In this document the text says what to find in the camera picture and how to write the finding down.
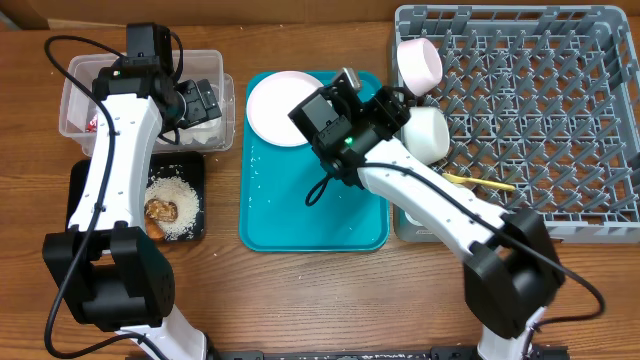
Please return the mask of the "pink round plate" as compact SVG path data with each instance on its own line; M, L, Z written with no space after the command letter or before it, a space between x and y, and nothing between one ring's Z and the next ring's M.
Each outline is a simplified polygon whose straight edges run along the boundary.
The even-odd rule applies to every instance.
M246 115L251 129L267 143L278 147L297 147L306 138L288 114L322 83L300 71L281 71L268 75L250 92Z

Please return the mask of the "orange carrot piece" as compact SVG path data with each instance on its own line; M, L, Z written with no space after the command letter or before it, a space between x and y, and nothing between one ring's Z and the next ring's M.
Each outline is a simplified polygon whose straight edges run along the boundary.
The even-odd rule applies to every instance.
M162 228L153 220L145 220L145 228L147 235L154 241L162 241L165 239L165 233Z

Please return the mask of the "white rice pile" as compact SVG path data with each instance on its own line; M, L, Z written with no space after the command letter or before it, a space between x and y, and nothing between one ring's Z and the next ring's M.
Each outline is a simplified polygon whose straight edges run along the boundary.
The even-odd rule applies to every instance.
M162 241L188 241L197 237L197 216L200 214L199 197L195 188L186 180L181 165L161 166L150 178L144 195L144 221L151 220L145 214L145 204L152 198L171 201L178 207L178 218L173 223L155 221L164 231Z

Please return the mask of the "red snack wrapper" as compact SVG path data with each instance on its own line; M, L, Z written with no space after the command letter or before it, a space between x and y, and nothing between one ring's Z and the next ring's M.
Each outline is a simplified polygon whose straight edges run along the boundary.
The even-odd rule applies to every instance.
M97 131L99 116L94 115L87 123L86 131L90 133L94 133Z

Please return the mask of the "white paper napkin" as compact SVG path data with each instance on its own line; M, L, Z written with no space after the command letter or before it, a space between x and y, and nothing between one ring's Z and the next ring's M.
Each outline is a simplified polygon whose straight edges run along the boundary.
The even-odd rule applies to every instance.
M220 147L227 142L226 130L223 127L221 117L188 129L179 129L178 132L178 146L181 147Z

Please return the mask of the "white plastic cup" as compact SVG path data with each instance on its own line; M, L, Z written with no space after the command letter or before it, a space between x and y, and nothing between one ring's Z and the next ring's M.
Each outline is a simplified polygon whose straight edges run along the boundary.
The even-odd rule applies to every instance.
M413 224L414 226L423 226L423 224L421 224L416 219L414 219L408 212L404 212L404 214L405 214L404 217L407 219L409 223Z

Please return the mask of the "brown food scraps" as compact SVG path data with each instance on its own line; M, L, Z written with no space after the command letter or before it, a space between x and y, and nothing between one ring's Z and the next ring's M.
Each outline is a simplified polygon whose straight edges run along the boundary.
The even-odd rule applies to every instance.
M145 214L155 221L173 223L178 218L178 207L171 201L152 198L145 204Z

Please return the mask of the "white bowl with food scraps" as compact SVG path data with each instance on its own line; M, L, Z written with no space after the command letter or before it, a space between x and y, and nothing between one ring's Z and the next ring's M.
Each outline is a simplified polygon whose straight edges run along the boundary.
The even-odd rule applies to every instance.
M435 107L411 107L401 129L401 140L421 163L431 165L446 157L450 134L444 114Z

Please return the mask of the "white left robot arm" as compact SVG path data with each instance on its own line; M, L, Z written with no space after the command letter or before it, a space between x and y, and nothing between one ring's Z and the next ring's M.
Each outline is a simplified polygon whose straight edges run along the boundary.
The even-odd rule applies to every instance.
M107 335L131 340L153 359L214 359L209 337L175 303L169 261L148 236L144 195L154 144L217 119L206 80L183 80L178 36L130 24L126 49L82 92L98 107L94 149L67 228L48 234L43 259L58 287L55 306Z

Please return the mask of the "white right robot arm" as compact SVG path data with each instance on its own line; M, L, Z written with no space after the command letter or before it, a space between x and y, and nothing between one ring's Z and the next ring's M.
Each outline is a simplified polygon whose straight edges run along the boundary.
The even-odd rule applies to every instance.
M565 281L540 214L510 214L417 160L395 136L414 117L390 87L366 102L348 85L321 87L288 116L329 178L397 205L462 262L465 302L483 325L476 358L532 354L534 327Z

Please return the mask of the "pink bowl with rice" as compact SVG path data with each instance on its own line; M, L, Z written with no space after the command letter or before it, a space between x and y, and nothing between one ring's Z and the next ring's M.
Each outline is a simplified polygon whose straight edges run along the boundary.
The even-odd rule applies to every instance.
M414 95L423 96L441 82L443 65L440 55L428 39L403 41L396 53L399 73Z

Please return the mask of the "yellow plastic spoon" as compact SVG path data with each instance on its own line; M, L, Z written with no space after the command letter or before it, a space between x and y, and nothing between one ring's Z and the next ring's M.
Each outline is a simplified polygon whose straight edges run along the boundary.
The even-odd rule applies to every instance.
M486 187L489 187L489 188L508 191L508 192L513 192L513 191L516 190L516 187L514 185L501 183L501 182L495 182L495 181L491 181L491 180L457 176L457 175L453 175L453 174L450 174L450 173L442 173L441 176L443 178L445 178L446 180L450 181L451 183L459 184L459 185L475 184L475 185L482 185L482 186L486 186Z

